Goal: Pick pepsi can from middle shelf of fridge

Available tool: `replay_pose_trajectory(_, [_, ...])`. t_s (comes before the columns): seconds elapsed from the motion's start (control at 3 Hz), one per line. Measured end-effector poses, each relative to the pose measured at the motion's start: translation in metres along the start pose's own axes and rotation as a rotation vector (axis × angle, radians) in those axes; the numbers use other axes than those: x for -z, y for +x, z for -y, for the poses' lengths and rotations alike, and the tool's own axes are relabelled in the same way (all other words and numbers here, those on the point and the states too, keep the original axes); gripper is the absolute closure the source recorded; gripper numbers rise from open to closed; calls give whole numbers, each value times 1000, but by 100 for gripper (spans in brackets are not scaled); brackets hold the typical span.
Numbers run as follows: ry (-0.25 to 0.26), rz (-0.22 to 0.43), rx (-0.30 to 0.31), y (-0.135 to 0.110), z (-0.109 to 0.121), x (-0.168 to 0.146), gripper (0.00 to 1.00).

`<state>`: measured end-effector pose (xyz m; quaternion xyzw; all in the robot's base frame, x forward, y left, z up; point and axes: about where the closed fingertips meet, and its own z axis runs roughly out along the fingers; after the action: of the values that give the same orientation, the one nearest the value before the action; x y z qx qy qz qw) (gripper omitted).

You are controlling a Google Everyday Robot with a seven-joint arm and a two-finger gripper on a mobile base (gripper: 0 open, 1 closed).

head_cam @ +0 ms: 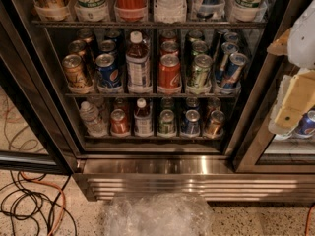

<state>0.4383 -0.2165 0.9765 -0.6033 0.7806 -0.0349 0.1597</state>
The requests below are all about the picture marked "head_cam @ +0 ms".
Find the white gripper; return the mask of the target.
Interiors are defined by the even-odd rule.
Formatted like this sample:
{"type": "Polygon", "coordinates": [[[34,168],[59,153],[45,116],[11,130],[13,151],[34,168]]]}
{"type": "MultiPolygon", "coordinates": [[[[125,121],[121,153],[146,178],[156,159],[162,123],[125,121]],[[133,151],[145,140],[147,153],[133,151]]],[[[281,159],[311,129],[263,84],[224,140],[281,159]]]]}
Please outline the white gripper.
{"type": "MultiPolygon", "coordinates": [[[[291,29],[288,29],[274,40],[267,52],[276,56],[287,55],[290,32],[291,29]]],[[[301,68],[294,76],[284,75],[270,115],[269,131],[277,135],[291,132],[302,116],[314,106],[315,70],[301,68]]]]}

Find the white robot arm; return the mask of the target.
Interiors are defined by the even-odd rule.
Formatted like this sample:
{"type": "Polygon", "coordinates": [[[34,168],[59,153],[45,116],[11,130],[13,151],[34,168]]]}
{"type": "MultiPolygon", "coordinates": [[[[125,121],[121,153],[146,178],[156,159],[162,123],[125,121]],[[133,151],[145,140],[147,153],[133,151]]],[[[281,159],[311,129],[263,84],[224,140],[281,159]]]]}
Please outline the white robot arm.
{"type": "Polygon", "coordinates": [[[269,45],[267,52],[285,55],[299,68],[296,75],[283,76],[270,116],[269,131],[283,135],[291,132],[315,105],[315,0],[290,29],[269,45]]]}

